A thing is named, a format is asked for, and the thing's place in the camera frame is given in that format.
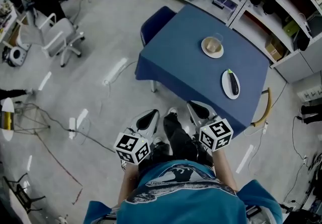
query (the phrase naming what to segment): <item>blue tablecloth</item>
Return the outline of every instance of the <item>blue tablecloth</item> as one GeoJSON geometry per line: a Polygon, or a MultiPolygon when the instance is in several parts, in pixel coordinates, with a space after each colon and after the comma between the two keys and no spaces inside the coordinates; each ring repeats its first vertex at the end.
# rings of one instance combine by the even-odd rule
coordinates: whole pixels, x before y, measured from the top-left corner
{"type": "Polygon", "coordinates": [[[155,80],[185,101],[206,103],[234,130],[233,137],[252,122],[263,90],[269,62],[249,41],[202,10],[186,5],[144,47],[136,79],[155,80]],[[224,54],[210,58],[201,41],[220,33],[224,54]],[[240,95],[229,99],[221,76],[230,68],[240,82],[240,95]]]}

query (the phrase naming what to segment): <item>white office chair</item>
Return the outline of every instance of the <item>white office chair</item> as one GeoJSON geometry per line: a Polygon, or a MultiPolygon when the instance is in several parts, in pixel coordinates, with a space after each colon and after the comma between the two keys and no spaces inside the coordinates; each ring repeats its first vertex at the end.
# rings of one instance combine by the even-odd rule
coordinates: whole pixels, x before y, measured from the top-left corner
{"type": "Polygon", "coordinates": [[[76,33],[74,26],[67,18],[60,19],[56,22],[56,15],[52,13],[39,28],[22,23],[20,25],[19,36],[23,43],[40,45],[41,50],[48,58],[62,52],[60,59],[61,67],[66,65],[64,60],[67,51],[75,53],[77,57],[82,56],[82,53],[73,47],[73,43],[78,39],[85,40],[84,33],[76,33]],[[52,27],[48,31],[45,31],[45,27],[48,29],[49,24],[52,27]]]}

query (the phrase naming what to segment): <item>floor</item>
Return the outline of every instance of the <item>floor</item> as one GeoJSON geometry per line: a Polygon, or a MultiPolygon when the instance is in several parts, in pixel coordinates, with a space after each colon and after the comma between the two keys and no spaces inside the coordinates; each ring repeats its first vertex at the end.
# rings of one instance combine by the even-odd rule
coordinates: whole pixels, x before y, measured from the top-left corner
{"type": "MultiPolygon", "coordinates": [[[[79,1],[69,0],[63,4],[66,15],[72,20],[77,14],[79,1]]],[[[184,4],[179,0],[82,1],[76,23],[86,36],[86,40],[78,45],[83,56],[77,58],[72,55],[66,67],[60,68],[59,57],[46,59],[39,47],[32,46],[22,67],[1,65],[1,88],[38,89],[50,71],[51,77],[36,97],[17,100],[36,103],[66,128],[70,117],[77,118],[83,109],[87,109],[89,113],[83,122],[84,130],[109,147],[113,146],[117,134],[124,130],[134,116],[153,108],[159,109],[161,116],[164,116],[169,107],[178,107],[179,120],[192,133],[193,126],[189,121],[185,102],[162,85],[158,85],[155,94],[151,93],[149,82],[135,79],[135,64],[125,69],[110,89],[103,84],[118,62],[126,60],[128,65],[138,59],[142,49],[140,26],[162,6],[178,11],[184,4]]],[[[272,89],[273,101],[278,98],[284,85],[282,77],[275,70],[269,69],[264,88],[272,89]]],[[[254,119],[263,114],[266,100],[263,96],[254,119]]],[[[240,134],[225,149],[240,188],[248,181],[257,179],[279,202],[283,202],[302,164],[292,146],[292,122],[300,105],[292,86],[287,84],[267,119],[268,130],[262,137],[258,153],[249,168],[250,158],[247,160],[239,174],[236,170],[250,145],[255,147],[251,156],[257,150],[261,132],[251,136],[240,134]]],[[[27,120],[21,121],[24,121],[21,124],[28,124],[27,120]]],[[[68,223],[82,223],[90,200],[98,200],[108,206],[116,204],[123,176],[120,161],[114,153],[84,136],[79,134],[71,140],[68,132],[58,124],[50,124],[51,129],[42,132],[40,136],[73,177],[57,163],[35,136],[15,134],[10,142],[1,137],[0,155],[6,172],[15,179],[26,172],[28,159],[32,155],[28,171],[30,186],[27,189],[36,195],[46,195],[40,206],[44,207],[42,216],[47,223],[56,223],[54,219],[58,216],[67,216],[68,223]]],[[[305,125],[295,120],[295,146],[309,160],[321,149],[316,135],[317,128],[317,125],[305,125]]],[[[245,134],[256,130],[258,128],[250,127],[245,134]]],[[[295,189],[286,202],[302,202],[309,178],[306,168],[302,168],[295,189]]],[[[40,219],[39,213],[30,215],[40,219]]]]}

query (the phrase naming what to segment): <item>black pants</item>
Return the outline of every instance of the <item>black pants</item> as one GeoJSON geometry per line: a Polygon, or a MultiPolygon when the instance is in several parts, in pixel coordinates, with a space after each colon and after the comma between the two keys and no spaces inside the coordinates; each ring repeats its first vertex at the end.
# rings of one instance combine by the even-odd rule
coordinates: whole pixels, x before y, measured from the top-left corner
{"type": "Polygon", "coordinates": [[[18,97],[18,96],[22,96],[22,95],[26,95],[26,94],[27,94],[26,90],[6,91],[6,90],[0,89],[0,100],[6,99],[6,98],[18,97]]]}
{"type": "Polygon", "coordinates": [[[322,104],[321,105],[316,105],[316,106],[302,106],[301,107],[301,113],[302,114],[314,114],[317,113],[317,115],[312,116],[312,117],[307,117],[303,119],[303,122],[305,124],[310,124],[312,122],[318,122],[322,121],[322,104]]]}
{"type": "Polygon", "coordinates": [[[140,171],[149,169],[154,164],[172,160],[189,160],[203,165],[212,166],[212,157],[207,153],[197,140],[192,140],[182,129],[175,114],[170,113],[164,118],[163,126],[167,138],[169,139],[173,155],[169,155],[169,145],[158,143],[152,147],[151,155],[148,160],[144,160],[139,165],[140,171]]]}
{"type": "Polygon", "coordinates": [[[34,8],[45,16],[49,17],[51,13],[56,14],[57,22],[66,18],[64,11],[62,10],[59,0],[32,0],[34,4],[34,8]]]}

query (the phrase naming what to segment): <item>white plate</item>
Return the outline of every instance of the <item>white plate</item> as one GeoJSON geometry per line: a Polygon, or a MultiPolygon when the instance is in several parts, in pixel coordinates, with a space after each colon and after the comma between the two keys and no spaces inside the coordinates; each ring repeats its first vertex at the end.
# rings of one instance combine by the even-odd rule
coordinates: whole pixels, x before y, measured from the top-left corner
{"type": "Polygon", "coordinates": [[[207,38],[204,38],[203,41],[201,42],[201,48],[202,51],[209,57],[212,58],[220,58],[223,55],[223,46],[221,45],[221,50],[219,52],[215,52],[215,53],[209,53],[208,50],[205,47],[205,40],[207,38]]]}
{"type": "Polygon", "coordinates": [[[239,80],[238,80],[237,76],[235,75],[235,73],[233,73],[233,75],[236,78],[237,85],[238,85],[238,89],[239,89],[239,92],[238,92],[237,95],[234,95],[232,93],[231,84],[230,84],[230,76],[228,74],[228,70],[226,70],[222,74],[222,77],[221,77],[221,85],[222,85],[222,88],[223,88],[224,92],[226,93],[227,97],[230,98],[230,99],[232,99],[232,100],[235,100],[240,95],[240,84],[239,84],[239,80]]]}

